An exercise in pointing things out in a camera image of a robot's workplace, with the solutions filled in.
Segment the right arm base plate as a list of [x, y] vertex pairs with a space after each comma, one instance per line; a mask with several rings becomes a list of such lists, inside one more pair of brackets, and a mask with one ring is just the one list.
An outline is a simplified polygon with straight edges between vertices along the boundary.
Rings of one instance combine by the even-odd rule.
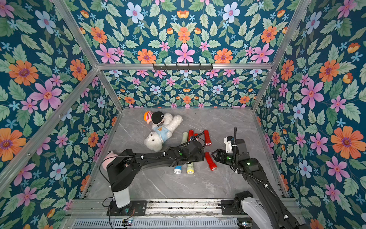
[[218, 206], [221, 208], [222, 215], [229, 216], [229, 215], [243, 215], [243, 211], [240, 210], [238, 207], [235, 206], [234, 200], [228, 199], [228, 200], [221, 200], [221, 202], [218, 204]]

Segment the pale green flashlight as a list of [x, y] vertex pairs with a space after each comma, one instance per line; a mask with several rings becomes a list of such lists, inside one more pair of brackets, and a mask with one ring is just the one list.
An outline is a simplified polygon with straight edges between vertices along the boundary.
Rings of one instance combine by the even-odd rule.
[[188, 141], [188, 132], [183, 132], [181, 144], [184, 144], [187, 141]]
[[193, 163], [188, 163], [187, 164], [187, 170], [186, 170], [186, 172], [189, 175], [194, 174], [194, 164]]

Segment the blue flashlight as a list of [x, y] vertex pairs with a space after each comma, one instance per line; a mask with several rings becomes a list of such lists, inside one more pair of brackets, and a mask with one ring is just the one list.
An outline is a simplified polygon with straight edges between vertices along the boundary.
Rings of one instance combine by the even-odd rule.
[[176, 166], [173, 170], [175, 174], [181, 174], [182, 173], [182, 166]]

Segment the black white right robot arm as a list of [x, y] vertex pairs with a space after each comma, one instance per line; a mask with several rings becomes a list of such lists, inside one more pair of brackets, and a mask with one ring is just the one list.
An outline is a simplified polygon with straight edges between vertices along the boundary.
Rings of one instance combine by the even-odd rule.
[[249, 191], [235, 194], [235, 210], [246, 213], [260, 229], [308, 229], [308, 225], [298, 221], [284, 205], [260, 162], [250, 157], [245, 141], [228, 136], [224, 144], [226, 149], [216, 150], [212, 157], [241, 175], [257, 195], [255, 198]]

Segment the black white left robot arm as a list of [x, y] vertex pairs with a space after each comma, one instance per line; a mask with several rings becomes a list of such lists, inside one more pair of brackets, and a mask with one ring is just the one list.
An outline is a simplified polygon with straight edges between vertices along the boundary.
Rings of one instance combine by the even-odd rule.
[[129, 186], [140, 171], [159, 167], [175, 168], [204, 160], [204, 146], [193, 140], [157, 153], [134, 153], [131, 149], [120, 154], [110, 151], [102, 161], [102, 166], [107, 171], [116, 207], [121, 209], [131, 203]]

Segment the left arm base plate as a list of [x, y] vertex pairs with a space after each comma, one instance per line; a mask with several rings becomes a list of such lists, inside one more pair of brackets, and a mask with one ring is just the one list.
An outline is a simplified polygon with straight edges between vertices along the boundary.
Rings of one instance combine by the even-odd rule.
[[122, 208], [118, 208], [116, 201], [112, 200], [108, 211], [107, 216], [117, 217], [117, 216], [144, 216], [147, 209], [147, 201], [131, 201], [129, 204]]

